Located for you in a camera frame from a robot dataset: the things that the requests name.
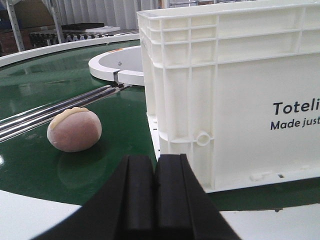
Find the white wall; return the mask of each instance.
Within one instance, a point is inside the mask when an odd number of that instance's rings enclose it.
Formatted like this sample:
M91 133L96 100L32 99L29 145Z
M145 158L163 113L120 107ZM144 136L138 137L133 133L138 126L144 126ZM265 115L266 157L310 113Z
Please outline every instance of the white wall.
M49 5L50 0L42 0ZM57 0L62 25L104 23L121 29L138 29L137 11L157 9L158 0Z

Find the round pastry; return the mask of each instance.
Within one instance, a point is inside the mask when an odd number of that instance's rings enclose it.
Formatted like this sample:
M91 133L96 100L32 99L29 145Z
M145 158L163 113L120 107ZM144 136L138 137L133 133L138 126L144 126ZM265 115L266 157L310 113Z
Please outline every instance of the round pastry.
M74 107L55 116L46 136L57 149L73 153L91 148L101 137L98 116L85 107Z

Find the steel guide rail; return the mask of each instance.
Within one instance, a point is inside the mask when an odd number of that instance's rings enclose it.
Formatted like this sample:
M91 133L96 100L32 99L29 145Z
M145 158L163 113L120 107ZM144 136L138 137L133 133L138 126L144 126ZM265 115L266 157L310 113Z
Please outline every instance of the steel guide rail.
M18 119L1 124L0 143L51 121L56 115L62 113L64 110L74 107L84 107L100 99L114 95L119 91L125 90L129 87L130 85L118 85L115 87L111 87L110 85L103 86L93 91L89 91L68 100L59 102L50 107L46 107L42 110L26 114Z

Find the plastic tote bin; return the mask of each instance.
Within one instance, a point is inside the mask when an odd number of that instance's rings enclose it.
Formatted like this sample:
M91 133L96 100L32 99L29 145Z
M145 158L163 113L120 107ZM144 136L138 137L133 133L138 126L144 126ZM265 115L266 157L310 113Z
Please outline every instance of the plastic tote bin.
M207 192L320 176L320 2L138 12L147 115Z

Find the white curved rail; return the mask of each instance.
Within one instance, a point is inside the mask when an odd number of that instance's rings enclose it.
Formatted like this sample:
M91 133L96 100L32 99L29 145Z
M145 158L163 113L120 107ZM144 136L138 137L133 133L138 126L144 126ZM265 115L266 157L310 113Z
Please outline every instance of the white curved rail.
M144 86L141 48L132 46L100 54L89 61L91 75L98 79Z
M31 59L34 57L39 57L46 54L60 52L60 51L83 48L83 47L100 45L100 44L130 41L130 40L139 40L139 34L133 33L133 34L120 35L120 36L100 37L100 38L87 39L82 41L73 41L73 42L66 42L66 43L56 44L51 46L39 47L39 48L35 48L27 51L21 51L21 52L0 57L0 67L6 66L9 64L14 64L16 62Z

